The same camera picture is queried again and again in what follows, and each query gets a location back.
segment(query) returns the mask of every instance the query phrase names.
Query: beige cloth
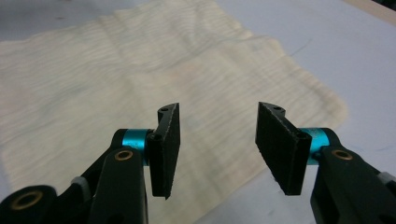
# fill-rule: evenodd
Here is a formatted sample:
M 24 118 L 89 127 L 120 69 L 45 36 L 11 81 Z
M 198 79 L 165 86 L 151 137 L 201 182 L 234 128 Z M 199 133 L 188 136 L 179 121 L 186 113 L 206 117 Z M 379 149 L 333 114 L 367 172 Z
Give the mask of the beige cloth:
M 192 223 L 265 168 L 259 101 L 296 126 L 334 128 L 343 102 L 268 36 L 210 0 L 161 0 L 77 27 L 0 43 L 0 152 L 13 190 L 62 192 L 120 128 L 157 127 L 180 102 L 172 196 L 150 196 L 150 223 Z

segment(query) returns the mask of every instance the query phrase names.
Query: gray surface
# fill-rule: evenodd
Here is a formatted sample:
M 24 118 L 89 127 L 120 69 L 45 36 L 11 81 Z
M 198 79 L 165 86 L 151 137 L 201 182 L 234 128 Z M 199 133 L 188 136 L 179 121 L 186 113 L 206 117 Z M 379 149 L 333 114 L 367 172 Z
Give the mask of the gray surface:
M 140 2 L 2 0 L 0 40 L 80 24 Z M 218 2 L 255 34 L 280 40 L 299 65 L 337 92 L 349 109 L 336 130 L 342 143 L 377 169 L 396 174 L 394 26 L 341 0 Z M 314 223 L 309 197 L 315 175 L 309 167 L 303 195 L 285 197 L 263 172 L 197 223 Z M 0 183 L 2 199 L 9 188 L 1 175 Z

